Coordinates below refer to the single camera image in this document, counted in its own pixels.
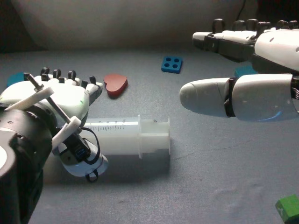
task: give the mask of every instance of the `syringe barrel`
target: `syringe barrel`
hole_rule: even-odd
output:
[[[170,152],[170,127],[168,122],[153,119],[104,118],[87,119],[84,127],[95,132],[104,155],[139,155],[153,153],[158,149]],[[96,145],[90,132],[82,131],[81,137]]]

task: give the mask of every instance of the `large plastic syringe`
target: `large plastic syringe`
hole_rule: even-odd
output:
[[[104,155],[139,155],[153,153],[158,149],[168,149],[170,154],[170,127],[168,122],[153,119],[104,118],[87,119],[88,127],[97,135],[100,151]],[[94,135],[87,131],[82,138],[97,145]]]

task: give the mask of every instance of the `blue block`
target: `blue block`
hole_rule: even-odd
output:
[[[24,81],[24,72],[18,72],[11,75],[7,80],[7,87],[11,86],[12,84],[19,83]]]
[[[245,76],[245,75],[254,75],[254,74],[258,74],[258,72],[255,71],[252,66],[244,66],[235,69],[236,78],[240,78],[241,76]]]
[[[166,56],[162,62],[161,70],[171,73],[180,73],[183,59],[181,57]]]

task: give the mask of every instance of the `blue block with four holes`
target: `blue block with four holes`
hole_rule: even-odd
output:
[[[162,62],[161,70],[171,73],[180,73],[182,62],[181,57],[166,56]]]

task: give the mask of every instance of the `translucent plastic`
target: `translucent plastic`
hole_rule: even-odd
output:
[[[153,119],[105,118],[87,119],[84,127],[95,132],[104,155],[135,155],[153,153],[158,149],[168,149],[170,153],[170,129],[168,122]],[[92,133],[81,132],[81,137],[96,145]]]

